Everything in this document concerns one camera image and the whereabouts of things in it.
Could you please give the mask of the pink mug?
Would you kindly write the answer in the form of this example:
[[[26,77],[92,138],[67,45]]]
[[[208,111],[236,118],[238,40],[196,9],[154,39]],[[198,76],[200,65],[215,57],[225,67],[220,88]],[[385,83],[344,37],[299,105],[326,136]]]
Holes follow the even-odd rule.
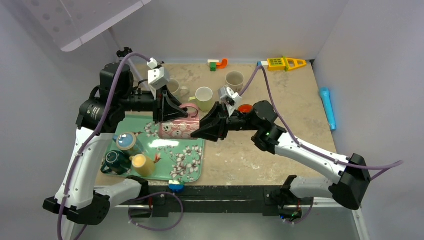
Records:
[[[184,103],[181,109],[189,110],[188,117],[168,122],[162,122],[159,126],[158,136],[161,139],[192,140],[196,139],[191,134],[200,128],[200,109],[194,103]]]

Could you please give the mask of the cream mug with seahorse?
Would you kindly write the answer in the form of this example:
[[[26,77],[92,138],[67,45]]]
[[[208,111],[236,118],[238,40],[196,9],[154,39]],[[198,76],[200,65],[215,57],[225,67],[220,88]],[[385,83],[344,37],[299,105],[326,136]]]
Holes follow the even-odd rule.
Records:
[[[167,88],[169,92],[178,99],[181,99],[190,93],[190,89],[187,86],[181,85],[181,83],[174,78],[170,79],[167,84]]]

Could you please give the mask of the lime green mug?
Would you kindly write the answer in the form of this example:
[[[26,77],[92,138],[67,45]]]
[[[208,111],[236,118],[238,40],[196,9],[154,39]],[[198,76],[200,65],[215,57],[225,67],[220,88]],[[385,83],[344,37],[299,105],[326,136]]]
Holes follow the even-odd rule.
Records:
[[[202,112],[209,112],[214,105],[214,93],[209,87],[200,87],[196,90],[194,96],[190,97],[188,101],[194,103]]]

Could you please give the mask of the orange mug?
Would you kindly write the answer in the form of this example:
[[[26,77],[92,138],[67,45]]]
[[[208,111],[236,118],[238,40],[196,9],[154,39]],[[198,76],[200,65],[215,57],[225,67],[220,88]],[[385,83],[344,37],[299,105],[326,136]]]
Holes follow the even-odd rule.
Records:
[[[243,104],[239,106],[237,110],[241,113],[249,113],[253,110],[253,106],[250,104]]]

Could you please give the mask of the cream mug with basket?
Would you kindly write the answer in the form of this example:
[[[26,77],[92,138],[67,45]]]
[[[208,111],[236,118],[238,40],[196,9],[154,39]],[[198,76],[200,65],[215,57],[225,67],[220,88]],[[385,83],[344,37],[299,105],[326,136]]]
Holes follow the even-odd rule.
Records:
[[[244,86],[245,77],[239,71],[230,71],[225,76],[225,82],[234,92],[240,93]]]

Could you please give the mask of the blue butterfly mug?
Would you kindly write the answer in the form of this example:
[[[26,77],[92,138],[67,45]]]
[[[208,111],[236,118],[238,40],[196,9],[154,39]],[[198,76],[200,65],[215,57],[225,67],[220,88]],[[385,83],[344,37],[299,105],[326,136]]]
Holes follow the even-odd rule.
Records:
[[[142,154],[145,150],[137,136],[132,132],[125,132],[119,135],[115,143],[116,147],[127,156]]]

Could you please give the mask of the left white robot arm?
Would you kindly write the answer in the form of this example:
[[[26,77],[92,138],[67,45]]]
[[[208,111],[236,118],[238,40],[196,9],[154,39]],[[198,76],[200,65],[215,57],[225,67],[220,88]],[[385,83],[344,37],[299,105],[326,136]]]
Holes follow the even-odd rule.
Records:
[[[99,78],[100,84],[80,106],[73,160],[64,181],[56,195],[43,203],[45,210],[84,226],[99,225],[111,208],[127,201],[142,205],[149,199],[149,183],[139,176],[94,189],[102,158],[126,112],[151,112],[156,123],[188,116],[167,87],[156,93],[135,90],[127,64],[107,64]]]

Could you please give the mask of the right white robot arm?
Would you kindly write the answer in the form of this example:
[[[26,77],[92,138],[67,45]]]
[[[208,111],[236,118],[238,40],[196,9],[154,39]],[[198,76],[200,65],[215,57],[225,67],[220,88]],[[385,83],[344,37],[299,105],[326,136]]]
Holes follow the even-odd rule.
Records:
[[[290,176],[280,196],[288,204],[303,198],[329,198],[341,206],[358,210],[371,183],[367,164],[359,154],[348,157],[332,153],[291,136],[288,128],[275,123],[278,115],[266,100],[255,103],[248,113],[236,110],[228,114],[224,103],[216,102],[200,120],[191,136],[207,141],[224,140],[230,131],[254,131],[254,145],[263,152],[282,156],[309,167],[322,175],[308,180]]]

